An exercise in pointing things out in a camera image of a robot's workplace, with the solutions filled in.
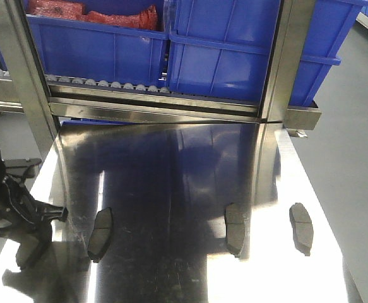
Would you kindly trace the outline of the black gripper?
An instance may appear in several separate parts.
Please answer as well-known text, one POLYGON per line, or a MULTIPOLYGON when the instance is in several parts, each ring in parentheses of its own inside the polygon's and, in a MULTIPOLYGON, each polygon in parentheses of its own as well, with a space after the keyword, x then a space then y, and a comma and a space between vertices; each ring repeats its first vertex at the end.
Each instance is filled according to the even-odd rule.
POLYGON ((32 267, 52 242, 49 222, 65 222, 68 209, 41 203, 25 186, 41 159, 3 160, 0 150, 0 237, 21 237, 19 268, 32 267))

